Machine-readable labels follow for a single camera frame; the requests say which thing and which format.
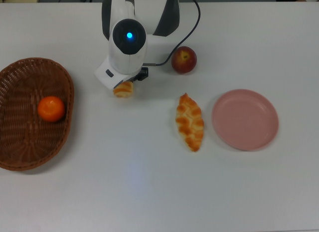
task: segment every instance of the apple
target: apple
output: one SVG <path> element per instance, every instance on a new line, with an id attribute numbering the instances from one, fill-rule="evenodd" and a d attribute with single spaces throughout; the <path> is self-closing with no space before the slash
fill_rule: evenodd
<path id="1" fill-rule="evenodd" d="M 197 63 L 196 53 L 188 46 L 181 46 L 172 55 L 171 65 L 180 74 L 188 73 Z"/>

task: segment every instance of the white robot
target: white robot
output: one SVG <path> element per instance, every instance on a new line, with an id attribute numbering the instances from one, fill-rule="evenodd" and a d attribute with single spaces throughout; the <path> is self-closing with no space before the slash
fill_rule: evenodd
<path id="1" fill-rule="evenodd" d="M 145 79 L 147 35 L 168 36 L 178 26 L 178 0 L 104 0 L 102 27 L 109 54 L 95 76 L 111 90 L 126 80 Z"/>

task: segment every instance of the pink plate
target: pink plate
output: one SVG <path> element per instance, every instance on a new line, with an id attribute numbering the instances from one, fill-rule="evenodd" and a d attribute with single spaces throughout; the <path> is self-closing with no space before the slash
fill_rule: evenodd
<path id="1" fill-rule="evenodd" d="M 238 89 L 222 95 L 214 105 L 213 126 L 230 146 L 255 151 L 276 136 L 279 119 L 274 106 L 257 92 Z"/>

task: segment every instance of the pastry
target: pastry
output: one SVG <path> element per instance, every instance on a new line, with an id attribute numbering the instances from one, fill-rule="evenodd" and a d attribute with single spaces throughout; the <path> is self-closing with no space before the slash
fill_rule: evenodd
<path id="1" fill-rule="evenodd" d="M 179 99 L 175 121 L 188 148 L 193 152 L 198 151 L 204 136 L 204 121 L 199 106 L 187 93 Z"/>
<path id="2" fill-rule="evenodd" d="M 130 97 L 133 93 L 134 85 L 131 81 L 125 81 L 118 85 L 114 90 L 113 93 L 117 97 Z"/>

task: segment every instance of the wicker basket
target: wicker basket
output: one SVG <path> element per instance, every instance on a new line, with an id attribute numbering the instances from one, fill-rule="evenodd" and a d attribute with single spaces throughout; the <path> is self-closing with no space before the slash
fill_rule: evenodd
<path id="1" fill-rule="evenodd" d="M 39 101 L 57 96 L 66 116 L 56 123 L 37 114 Z M 69 73 L 44 58 L 19 60 L 0 72 L 0 167 L 23 171 L 53 158 L 71 126 L 74 87 Z"/>

